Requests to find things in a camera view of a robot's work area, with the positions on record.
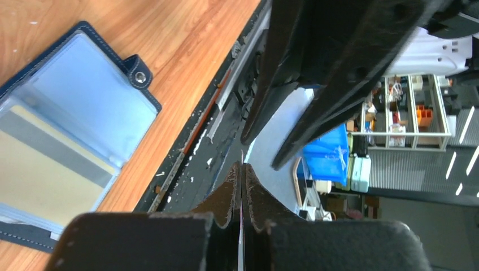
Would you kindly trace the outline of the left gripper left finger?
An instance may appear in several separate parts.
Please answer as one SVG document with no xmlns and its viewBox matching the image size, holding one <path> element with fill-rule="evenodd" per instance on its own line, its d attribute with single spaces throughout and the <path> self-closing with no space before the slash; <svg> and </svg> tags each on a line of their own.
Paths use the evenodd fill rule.
<svg viewBox="0 0 479 271">
<path fill-rule="evenodd" d="M 46 270 L 237 270 L 240 162 L 184 213 L 85 213 L 67 226 Z"/>
</svg>

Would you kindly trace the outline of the blue leather card holder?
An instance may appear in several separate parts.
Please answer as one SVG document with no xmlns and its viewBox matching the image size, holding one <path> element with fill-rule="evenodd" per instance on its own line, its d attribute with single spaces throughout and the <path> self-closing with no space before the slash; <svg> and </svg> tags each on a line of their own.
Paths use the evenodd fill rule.
<svg viewBox="0 0 479 271">
<path fill-rule="evenodd" d="M 118 169 L 94 212 L 162 109 L 152 80 L 139 55 L 122 59 L 80 21 L 1 86 L 1 116 L 20 105 Z M 51 252 L 76 216 L 62 225 L 1 203 L 1 240 Z"/>
</svg>

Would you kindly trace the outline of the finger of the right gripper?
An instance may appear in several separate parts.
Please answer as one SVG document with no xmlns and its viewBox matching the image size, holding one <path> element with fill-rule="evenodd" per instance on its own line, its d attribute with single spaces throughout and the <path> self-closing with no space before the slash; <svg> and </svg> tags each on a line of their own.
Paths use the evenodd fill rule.
<svg viewBox="0 0 479 271">
<path fill-rule="evenodd" d="M 359 20 L 339 59 L 328 71 L 325 89 L 305 109 L 272 161 L 280 169 L 302 147 L 344 123 L 372 91 L 414 28 L 426 23 L 445 1 L 369 1 L 350 7 Z"/>
<path fill-rule="evenodd" d="M 252 143 L 297 86 L 310 11 L 310 1 L 272 1 L 258 89 L 241 134 L 244 145 Z"/>
</svg>

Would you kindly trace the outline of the gold VIP card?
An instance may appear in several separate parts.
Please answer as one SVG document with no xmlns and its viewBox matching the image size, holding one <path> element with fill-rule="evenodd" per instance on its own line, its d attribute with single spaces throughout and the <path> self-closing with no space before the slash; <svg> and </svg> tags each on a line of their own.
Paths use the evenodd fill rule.
<svg viewBox="0 0 479 271">
<path fill-rule="evenodd" d="M 20 105 L 1 116 L 1 203 L 57 224 L 88 212 L 118 169 Z"/>
</svg>

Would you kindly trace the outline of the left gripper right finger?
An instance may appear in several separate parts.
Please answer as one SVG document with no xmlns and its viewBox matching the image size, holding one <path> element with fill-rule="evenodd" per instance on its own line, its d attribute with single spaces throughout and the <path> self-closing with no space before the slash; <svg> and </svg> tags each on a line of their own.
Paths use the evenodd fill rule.
<svg viewBox="0 0 479 271">
<path fill-rule="evenodd" d="M 431 270 L 418 237 L 397 221 L 307 221 L 241 169 L 246 270 Z"/>
</svg>

